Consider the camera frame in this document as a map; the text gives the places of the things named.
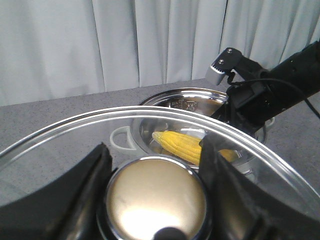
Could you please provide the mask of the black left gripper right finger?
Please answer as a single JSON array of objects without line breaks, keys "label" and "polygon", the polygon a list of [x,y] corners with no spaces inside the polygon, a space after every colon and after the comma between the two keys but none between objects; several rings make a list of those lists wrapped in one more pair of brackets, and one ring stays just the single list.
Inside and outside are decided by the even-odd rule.
[{"label": "black left gripper right finger", "polygon": [[200,142],[199,176],[207,188],[211,240],[318,240],[320,223],[269,195],[218,152]]}]

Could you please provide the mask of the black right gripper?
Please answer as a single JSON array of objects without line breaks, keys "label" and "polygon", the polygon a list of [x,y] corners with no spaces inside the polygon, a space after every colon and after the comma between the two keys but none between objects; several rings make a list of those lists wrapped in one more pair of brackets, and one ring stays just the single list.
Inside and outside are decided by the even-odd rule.
[{"label": "black right gripper", "polygon": [[301,69],[298,61],[289,59],[268,71],[243,56],[233,70],[233,80],[227,80],[228,99],[212,118],[255,133],[266,121],[304,100],[298,85]]}]

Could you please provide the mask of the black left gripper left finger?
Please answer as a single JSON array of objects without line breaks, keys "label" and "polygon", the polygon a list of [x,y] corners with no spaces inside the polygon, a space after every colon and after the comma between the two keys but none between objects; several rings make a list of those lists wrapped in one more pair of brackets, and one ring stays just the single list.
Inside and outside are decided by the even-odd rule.
[{"label": "black left gripper left finger", "polygon": [[104,143],[45,187],[0,208],[2,240],[98,240],[96,210],[112,173]]}]

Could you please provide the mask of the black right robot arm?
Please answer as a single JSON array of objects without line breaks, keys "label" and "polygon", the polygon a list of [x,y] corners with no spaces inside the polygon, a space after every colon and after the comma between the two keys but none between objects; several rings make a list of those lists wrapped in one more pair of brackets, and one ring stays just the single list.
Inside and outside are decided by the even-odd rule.
[{"label": "black right robot arm", "polygon": [[[206,77],[227,76],[228,100],[213,118],[252,134],[320,90],[320,43],[306,46],[271,70],[226,48]],[[218,153],[217,140],[201,141],[199,175],[211,204],[213,240],[317,240],[320,223],[275,199]]]}]

